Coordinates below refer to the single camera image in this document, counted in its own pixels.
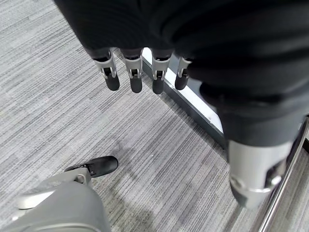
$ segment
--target gray carpet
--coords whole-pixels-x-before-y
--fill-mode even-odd
[[[223,150],[166,94],[109,91],[49,0],[0,2],[0,228],[21,192],[65,167],[114,155],[94,180],[113,232],[254,231],[263,212],[238,207]],[[308,231],[309,159],[302,151],[272,231]]]

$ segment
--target robotic finger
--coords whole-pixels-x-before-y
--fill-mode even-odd
[[[17,199],[18,211],[3,232],[111,232],[101,198],[92,190],[92,178],[118,167],[113,156],[71,166]]]

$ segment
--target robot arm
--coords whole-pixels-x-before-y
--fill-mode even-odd
[[[153,91],[163,91],[174,50],[175,86],[188,76],[216,107],[227,141],[230,184],[256,207],[280,182],[309,104],[309,3],[300,0],[55,0],[109,89],[119,80],[111,47],[141,91],[141,50],[153,52]]]

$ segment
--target metal rail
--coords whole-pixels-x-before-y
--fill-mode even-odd
[[[291,176],[291,173],[295,167],[295,164],[297,162],[297,159],[299,157],[300,151],[302,149],[303,143],[306,139],[306,135],[308,133],[309,130],[309,118],[307,117],[304,124],[302,125],[302,127],[299,130],[299,136],[297,137],[296,141],[293,144],[293,147],[291,149],[291,153],[289,155],[288,161],[287,161],[287,169],[286,172],[283,176],[283,179],[281,181],[281,183],[279,184],[279,186],[273,191],[266,211],[263,215],[263,218],[261,220],[261,223],[257,229],[257,231],[259,232],[266,232],[268,231],[272,219],[274,218],[277,208],[278,208],[278,204],[280,202],[280,199],[283,195],[284,189],[288,183],[288,180]]]

